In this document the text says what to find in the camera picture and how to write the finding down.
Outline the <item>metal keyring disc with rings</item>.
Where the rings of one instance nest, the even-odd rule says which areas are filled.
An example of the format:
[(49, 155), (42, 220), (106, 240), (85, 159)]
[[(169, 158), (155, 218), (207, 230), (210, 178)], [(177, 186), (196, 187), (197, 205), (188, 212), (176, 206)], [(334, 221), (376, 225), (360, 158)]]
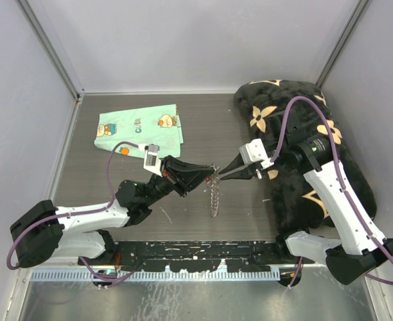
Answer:
[(210, 166), (213, 170), (211, 176), (206, 178), (207, 186), (210, 190), (210, 203), (211, 203), (211, 217), (216, 217), (219, 214), (219, 184), (220, 184), (220, 176), (219, 170), (220, 168), (212, 163)]

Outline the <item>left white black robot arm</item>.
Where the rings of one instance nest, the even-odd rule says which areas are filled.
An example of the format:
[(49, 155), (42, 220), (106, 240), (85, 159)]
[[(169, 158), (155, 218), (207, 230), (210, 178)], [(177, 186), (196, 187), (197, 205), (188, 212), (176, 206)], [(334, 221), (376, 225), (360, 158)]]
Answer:
[(172, 156), (159, 160), (146, 183), (124, 180), (107, 203), (56, 207), (42, 200), (10, 226), (13, 245), (7, 254), (11, 270), (32, 268), (53, 257), (85, 257), (102, 265), (116, 259), (108, 228), (138, 225), (163, 197), (181, 197), (195, 190), (214, 173), (209, 165), (184, 163)]

